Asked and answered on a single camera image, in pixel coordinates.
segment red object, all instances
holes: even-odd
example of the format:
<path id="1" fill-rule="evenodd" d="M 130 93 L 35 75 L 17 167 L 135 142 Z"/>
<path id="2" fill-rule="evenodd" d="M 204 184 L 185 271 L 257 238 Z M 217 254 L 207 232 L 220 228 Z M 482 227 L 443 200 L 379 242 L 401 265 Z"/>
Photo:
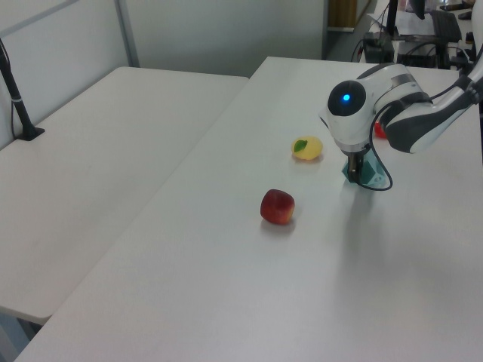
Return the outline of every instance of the red object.
<path id="1" fill-rule="evenodd" d="M 376 137 L 384 138 L 385 140 L 387 140 L 386 133 L 383 131 L 383 128 L 380 126 L 379 121 L 376 121 L 376 123 L 374 124 L 374 132 L 376 134 Z"/>
<path id="2" fill-rule="evenodd" d="M 294 208 L 294 198 L 287 192 L 272 189 L 263 196 L 260 215 L 273 224 L 286 225 L 290 222 Z"/>

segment yellow lemon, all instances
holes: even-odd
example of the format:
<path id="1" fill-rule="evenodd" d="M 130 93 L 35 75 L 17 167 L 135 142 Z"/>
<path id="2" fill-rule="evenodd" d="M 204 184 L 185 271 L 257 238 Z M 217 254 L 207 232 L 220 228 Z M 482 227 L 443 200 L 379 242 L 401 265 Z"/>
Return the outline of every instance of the yellow lemon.
<path id="1" fill-rule="evenodd" d="M 292 142 L 292 155 L 301 160 L 313 160 L 322 152 L 322 142 L 315 136 L 299 137 Z"/>

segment table surface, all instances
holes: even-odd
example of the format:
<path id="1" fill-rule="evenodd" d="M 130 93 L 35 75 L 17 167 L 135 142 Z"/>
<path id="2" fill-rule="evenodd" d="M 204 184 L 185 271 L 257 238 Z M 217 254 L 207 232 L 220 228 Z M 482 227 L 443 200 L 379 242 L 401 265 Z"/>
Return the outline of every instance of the table surface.
<path id="1" fill-rule="evenodd" d="M 390 191 L 347 184 L 317 114 L 369 67 L 268 58 L 18 361 L 480 360 L 477 109 L 417 155 L 376 140 Z M 291 157 L 304 134 L 321 160 Z M 291 224 L 261 219 L 268 189 Z"/>
<path id="2" fill-rule="evenodd" d="M 120 68 L 0 152 L 0 311 L 43 324 L 246 78 Z"/>

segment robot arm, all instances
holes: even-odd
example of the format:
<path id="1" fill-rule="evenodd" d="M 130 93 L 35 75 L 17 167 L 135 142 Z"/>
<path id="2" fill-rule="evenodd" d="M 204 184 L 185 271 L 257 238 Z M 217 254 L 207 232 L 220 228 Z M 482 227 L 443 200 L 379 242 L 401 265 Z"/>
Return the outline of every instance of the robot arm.
<path id="1" fill-rule="evenodd" d="M 483 62 L 478 62 L 471 73 L 462 75 L 436 104 L 407 105 L 398 100 L 387 107 L 379 122 L 391 147 L 415 153 L 429 147 L 455 119 L 482 99 Z"/>
<path id="2" fill-rule="evenodd" d="M 336 144 L 349 158 L 350 181 L 360 185 L 371 128 L 379 119 L 389 144 L 415 153 L 430 146 L 471 105 L 483 99 L 483 62 L 462 75 L 437 103 L 401 64 L 381 64 L 356 80 L 338 84 L 319 114 Z"/>

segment green leaf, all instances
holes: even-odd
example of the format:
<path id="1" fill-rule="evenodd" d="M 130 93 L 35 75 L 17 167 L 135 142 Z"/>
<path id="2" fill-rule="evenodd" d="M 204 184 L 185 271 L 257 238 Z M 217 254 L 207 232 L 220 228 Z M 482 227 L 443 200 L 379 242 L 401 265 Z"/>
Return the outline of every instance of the green leaf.
<path id="1" fill-rule="evenodd" d="M 298 140 L 298 141 L 295 142 L 294 152 L 300 152 L 303 149 L 305 149 L 306 146 L 307 146 L 307 141 L 305 141 L 305 140 Z"/>

